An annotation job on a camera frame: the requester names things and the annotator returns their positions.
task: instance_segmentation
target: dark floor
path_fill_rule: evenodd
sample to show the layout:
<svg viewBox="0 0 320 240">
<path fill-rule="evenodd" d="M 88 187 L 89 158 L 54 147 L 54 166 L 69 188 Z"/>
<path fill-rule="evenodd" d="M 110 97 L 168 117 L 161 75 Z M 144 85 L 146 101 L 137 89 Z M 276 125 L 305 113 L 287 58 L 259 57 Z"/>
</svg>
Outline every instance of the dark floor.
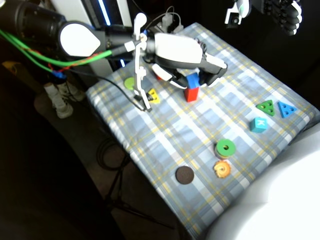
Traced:
<svg viewBox="0 0 320 240">
<path fill-rule="evenodd" d="M 116 172 L 104 170 L 97 164 L 97 147 L 100 142 L 108 136 L 103 133 L 100 124 L 91 111 L 77 102 L 71 102 L 74 108 L 73 115 L 66 119 L 59 119 L 52 109 L 51 102 L 44 91 L 36 97 L 34 105 L 36 110 L 67 140 L 87 169 L 99 192 L 104 197 L 108 193 Z M 107 157 L 111 158 L 112 161 L 120 162 L 121 159 L 117 157 L 119 156 L 119 154 L 117 154 L 119 151 L 122 150 L 120 148 L 113 149 Z M 175 230 L 171 230 L 121 210 L 114 209 L 112 215 L 127 240 L 182 239 L 178 234 L 175 215 L 149 184 L 143 174 L 132 163 L 129 163 L 124 170 L 122 191 L 125 202 L 148 215 L 176 227 Z"/>
</svg>

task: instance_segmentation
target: yellow triangle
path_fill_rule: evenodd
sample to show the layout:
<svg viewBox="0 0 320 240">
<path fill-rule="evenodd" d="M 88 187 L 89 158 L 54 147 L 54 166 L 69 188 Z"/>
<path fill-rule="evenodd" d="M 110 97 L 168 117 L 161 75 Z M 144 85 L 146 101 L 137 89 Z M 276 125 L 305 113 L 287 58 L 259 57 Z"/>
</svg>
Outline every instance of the yellow triangle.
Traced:
<svg viewBox="0 0 320 240">
<path fill-rule="evenodd" d="M 150 94 L 153 99 L 153 100 L 149 101 L 149 103 L 153 103 L 153 104 L 160 103 L 160 98 L 158 97 L 158 94 L 156 93 L 156 90 L 154 88 L 151 88 L 150 91 L 148 92 L 148 94 Z"/>
</svg>

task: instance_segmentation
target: tablecloth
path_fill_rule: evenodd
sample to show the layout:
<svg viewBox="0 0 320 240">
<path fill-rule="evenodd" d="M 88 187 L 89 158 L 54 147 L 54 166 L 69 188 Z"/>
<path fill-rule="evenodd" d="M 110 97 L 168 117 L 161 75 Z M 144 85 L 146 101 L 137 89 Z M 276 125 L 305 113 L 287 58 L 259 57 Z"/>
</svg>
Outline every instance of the tablecloth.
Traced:
<svg viewBox="0 0 320 240">
<path fill-rule="evenodd" d="M 199 90 L 197 101 L 187 103 L 183 90 L 156 80 L 146 63 L 147 76 L 142 87 L 147 91 L 155 88 L 161 101 L 151 104 L 151 112 L 139 111 L 104 80 L 91 87 L 87 96 L 135 164 L 196 239 L 300 131 L 319 120 L 320 113 L 200 24 L 194 23 L 180 34 L 205 42 L 209 54 L 228 64 L 226 74 L 212 88 Z M 123 84 L 132 76 L 131 62 L 108 78 L 133 97 L 133 92 Z M 274 103 L 273 117 L 256 108 L 267 100 Z M 297 111 L 282 118 L 278 101 L 295 106 Z M 267 119 L 265 132 L 250 131 L 255 117 Z M 213 170 L 218 161 L 214 144 L 220 139 L 230 139 L 236 146 L 236 153 L 227 160 L 231 174 L 226 178 L 218 178 Z M 179 166 L 192 168 L 192 183 L 178 183 L 175 172 Z"/>
</svg>

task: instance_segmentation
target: green cable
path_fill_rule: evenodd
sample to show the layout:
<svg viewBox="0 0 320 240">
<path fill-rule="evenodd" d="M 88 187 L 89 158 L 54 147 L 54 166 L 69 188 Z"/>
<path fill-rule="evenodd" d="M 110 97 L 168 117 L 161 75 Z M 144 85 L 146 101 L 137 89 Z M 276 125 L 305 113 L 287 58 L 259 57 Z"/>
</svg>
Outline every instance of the green cable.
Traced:
<svg viewBox="0 0 320 240">
<path fill-rule="evenodd" d="M 0 29 L 0 34 L 8 41 L 10 42 L 12 45 L 14 45 L 20 52 L 22 52 L 29 60 L 31 60 L 35 65 L 37 65 L 38 67 L 42 68 L 43 70 L 46 70 L 50 73 L 52 73 L 53 71 L 46 67 L 43 66 L 41 63 L 39 63 L 37 60 L 35 60 L 30 54 L 28 54 L 26 51 L 24 51 L 23 49 L 21 49 L 21 47 L 19 47 L 13 40 L 11 40 L 11 38 L 9 36 L 7 36 L 1 29 Z"/>
<path fill-rule="evenodd" d="M 11 35 L 10 33 L 7 33 L 7 35 L 16 43 L 18 44 L 20 47 L 24 48 L 24 49 L 30 49 L 29 46 L 27 46 L 26 44 L 24 44 L 22 41 L 20 41 L 18 38 L 16 38 L 15 36 Z M 61 66 L 61 67 L 69 67 L 70 65 L 84 65 L 84 64 L 88 64 L 88 63 L 92 63 L 94 61 L 97 61 L 99 59 L 103 59 L 106 57 L 109 57 L 110 55 L 112 55 L 112 51 L 111 50 L 107 50 L 104 51 L 94 57 L 90 57 L 89 59 L 80 59 L 80 60 L 76 60 L 76 61 L 58 61 L 46 56 L 43 56 L 35 51 L 30 51 L 29 52 L 31 55 L 34 55 L 35 57 L 39 58 L 42 61 L 57 65 L 57 66 Z"/>
</svg>

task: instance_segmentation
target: green ring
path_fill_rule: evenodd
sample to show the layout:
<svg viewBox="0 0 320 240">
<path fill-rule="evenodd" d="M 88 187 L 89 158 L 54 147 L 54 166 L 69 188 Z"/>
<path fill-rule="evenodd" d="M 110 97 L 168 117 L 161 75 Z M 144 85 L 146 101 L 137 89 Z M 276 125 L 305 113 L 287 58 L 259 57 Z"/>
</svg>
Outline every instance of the green ring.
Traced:
<svg viewBox="0 0 320 240">
<path fill-rule="evenodd" d="M 124 86 L 126 89 L 133 90 L 135 85 L 135 79 L 133 77 L 128 77 L 124 80 Z"/>
<path fill-rule="evenodd" d="M 229 139 L 219 140 L 215 148 L 217 153 L 223 157 L 230 157 L 236 152 L 236 146 L 234 142 Z"/>
</svg>

